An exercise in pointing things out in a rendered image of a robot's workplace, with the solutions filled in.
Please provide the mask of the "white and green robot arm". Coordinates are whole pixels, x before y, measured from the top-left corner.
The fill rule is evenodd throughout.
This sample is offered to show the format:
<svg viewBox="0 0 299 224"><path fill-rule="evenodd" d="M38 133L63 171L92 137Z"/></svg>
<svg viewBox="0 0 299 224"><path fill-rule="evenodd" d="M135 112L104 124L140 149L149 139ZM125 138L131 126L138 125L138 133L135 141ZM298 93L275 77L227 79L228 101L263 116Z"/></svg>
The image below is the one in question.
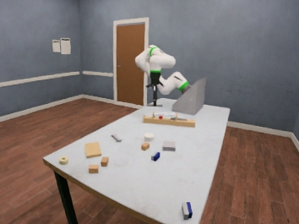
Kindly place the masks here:
<svg viewBox="0 0 299 224"><path fill-rule="evenodd" d="M178 88L183 95L191 87L178 72L174 73L168 80L164 80L161 77L163 76L161 75L161 68L174 67L176 65L176 59L163 53L157 46L148 46L144 52L136 57L135 62L151 79L160 79L160 84L157 86L163 95L170 94L176 88Z"/></svg>

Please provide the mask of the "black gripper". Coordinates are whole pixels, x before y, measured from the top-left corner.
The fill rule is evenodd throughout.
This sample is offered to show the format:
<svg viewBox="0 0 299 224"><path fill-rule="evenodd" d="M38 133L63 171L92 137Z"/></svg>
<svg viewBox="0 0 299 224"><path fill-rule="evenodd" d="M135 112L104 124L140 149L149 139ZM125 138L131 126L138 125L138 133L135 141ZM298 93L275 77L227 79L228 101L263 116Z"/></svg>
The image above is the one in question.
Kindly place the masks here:
<svg viewBox="0 0 299 224"><path fill-rule="evenodd" d="M160 84L160 79L151 79L151 84L154 86L154 107L157 107L157 93L158 93L158 86Z"/></svg>

